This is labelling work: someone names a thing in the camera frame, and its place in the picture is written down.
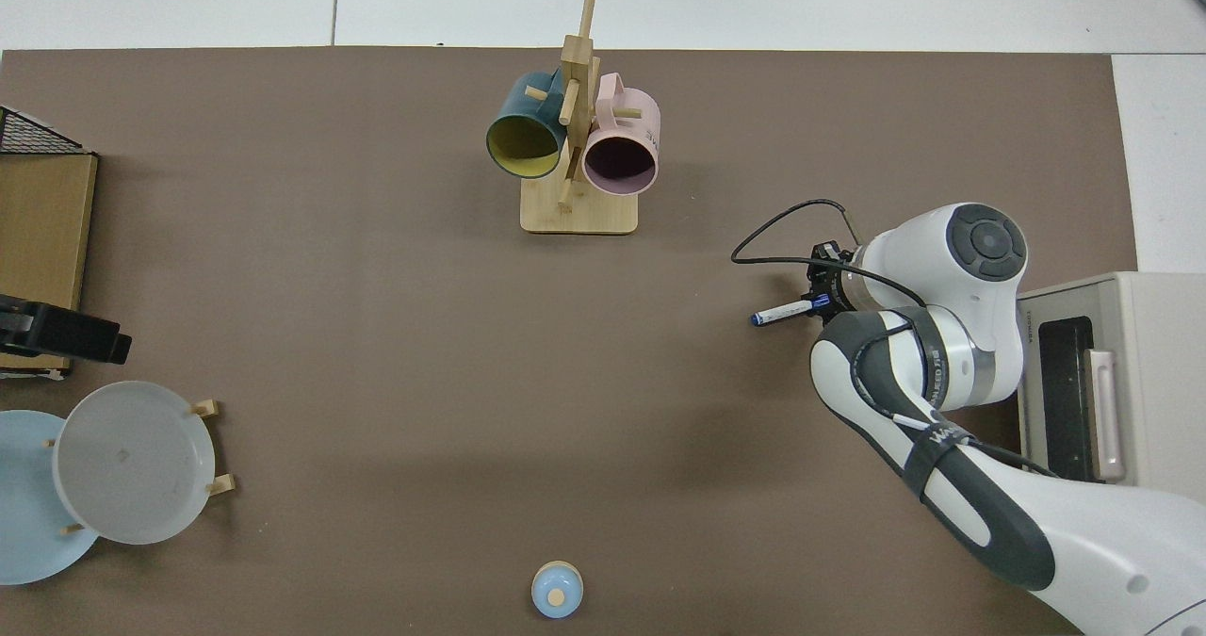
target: small container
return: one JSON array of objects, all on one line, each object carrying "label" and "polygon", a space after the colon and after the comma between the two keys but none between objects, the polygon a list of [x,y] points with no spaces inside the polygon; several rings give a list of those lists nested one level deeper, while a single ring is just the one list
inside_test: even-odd
[{"label": "small container", "polygon": [[532,579],[532,602],[544,617],[569,617],[582,603],[582,576],[566,561],[544,564]]}]

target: oven door handle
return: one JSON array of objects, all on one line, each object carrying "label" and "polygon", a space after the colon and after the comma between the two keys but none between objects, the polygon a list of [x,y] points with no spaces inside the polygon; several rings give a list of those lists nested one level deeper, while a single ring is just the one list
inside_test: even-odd
[{"label": "oven door handle", "polygon": [[1085,391],[1089,401],[1089,434],[1093,437],[1093,472],[1100,480],[1116,483],[1126,475],[1118,434],[1118,393],[1114,387],[1114,354],[1084,351]]}]

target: white tile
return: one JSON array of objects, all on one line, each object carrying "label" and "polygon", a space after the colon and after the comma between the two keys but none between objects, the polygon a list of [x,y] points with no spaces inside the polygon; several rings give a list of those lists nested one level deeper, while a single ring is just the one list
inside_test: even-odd
[{"label": "white tile", "polygon": [[1114,57],[1142,272],[1206,273],[1206,57]]},{"label": "white tile", "polygon": [[[582,0],[339,0],[336,43],[558,47]],[[601,48],[1206,52],[1198,0],[598,0]]]},{"label": "white tile", "polygon": [[328,45],[334,0],[0,0],[0,48]]}]

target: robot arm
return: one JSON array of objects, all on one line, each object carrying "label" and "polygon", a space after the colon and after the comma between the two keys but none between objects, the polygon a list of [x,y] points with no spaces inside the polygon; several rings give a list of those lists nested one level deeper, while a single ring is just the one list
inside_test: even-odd
[{"label": "robot arm", "polygon": [[1001,401],[1021,378],[1026,245],[1007,215],[948,205],[854,252],[818,245],[813,259],[803,301],[755,325],[826,322],[812,351],[819,396],[970,554],[1087,634],[1206,634],[1206,507],[1013,468],[941,414]]},{"label": "robot arm", "polygon": [[1085,634],[1198,634],[1187,629],[1206,625],[1206,507],[1026,473],[968,444],[935,402],[966,399],[970,349],[939,307],[845,313],[814,345],[812,374],[833,414],[995,574]]}]

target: mug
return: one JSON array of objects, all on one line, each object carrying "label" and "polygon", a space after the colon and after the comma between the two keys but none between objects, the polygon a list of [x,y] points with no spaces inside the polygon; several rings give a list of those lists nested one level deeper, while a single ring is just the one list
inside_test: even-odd
[{"label": "mug", "polygon": [[662,132],[654,98],[624,87],[620,74],[607,74],[599,78],[595,116],[598,127],[582,150],[586,181],[615,196],[636,196],[652,186]]},{"label": "mug", "polygon": [[486,130],[486,151],[494,163],[525,179],[551,173],[566,144],[566,127],[557,121],[564,98],[560,69],[533,71],[515,81]]}]

